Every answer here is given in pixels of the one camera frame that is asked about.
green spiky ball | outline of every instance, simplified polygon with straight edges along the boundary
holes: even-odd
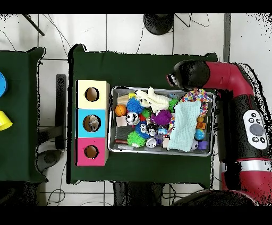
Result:
[[[150,111],[148,109],[144,109],[143,112],[142,112],[142,115],[145,117],[145,118],[148,118],[150,116]]]
[[[174,98],[172,100],[169,101],[169,107],[168,110],[173,113],[174,112],[174,106],[179,102],[179,99]]]
[[[130,134],[127,136],[127,144],[133,147],[136,148],[143,147],[145,143],[146,139],[143,139],[136,131],[130,132]]]

orange ball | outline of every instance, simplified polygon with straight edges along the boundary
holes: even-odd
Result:
[[[204,121],[204,118],[203,118],[202,116],[199,116],[199,117],[197,118],[197,122],[202,123],[203,121]]]
[[[126,106],[125,105],[117,105],[115,107],[114,111],[118,116],[124,116],[126,114]]]

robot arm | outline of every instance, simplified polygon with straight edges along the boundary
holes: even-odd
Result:
[[[185,60],[166,76],[171,86],[183,89],[227,90],[230,144],[223,168],[223,190],[236,190],[260,204],[272,202],[272,166],[268,140],[254,91],[246,72],[238,64]]]

gray metal tray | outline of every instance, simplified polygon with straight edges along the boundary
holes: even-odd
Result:
[[[212,98],[212,102],[208,105],[208,113],[205,116],[204,123],[206,123],[206,137],[203,141],[208,141],[209,146],[206,150],[193,150],[191,152],[184,152],[177,149],[163,148],[162,146],[156,146],[155,148],[148,148],[146,146],[140,148],[133,148],[133,150],[119,149],[118,144],[114,143],[115,139],[126,140],[128,134],[134,130],[131,126],[116,127],[116,114],[114,109],[117,106],[117,98],[124,96],[129,93],[135,93],[136,90],[147,91],[147,88],[132,88],[132,87],[113,87],[110,92],[110,103],[109,103],[109,130],[108,130],[108,148],[113,152],[132,152],[132,153],[150,153],[150,154],[168,154],[168,155],[191,155],[191,156],[209,156],[211,154],[212,146],[212,133],[213,133],[213,118],[215,108],[215,95],[208,92],[209,97]],[[184,96],[187,92],[182,90],[164,90],[154,89],[156,94],[169,96],[169,94],[176,94],[179,97]]]

blue box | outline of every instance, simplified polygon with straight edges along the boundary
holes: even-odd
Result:
[[[89,115],[95,115],[100,119],[101,126],[95,132],[88,132],[83,127],[84,119]],[[107,127],[107,109],[78,109],[78,137],[107,137]]]

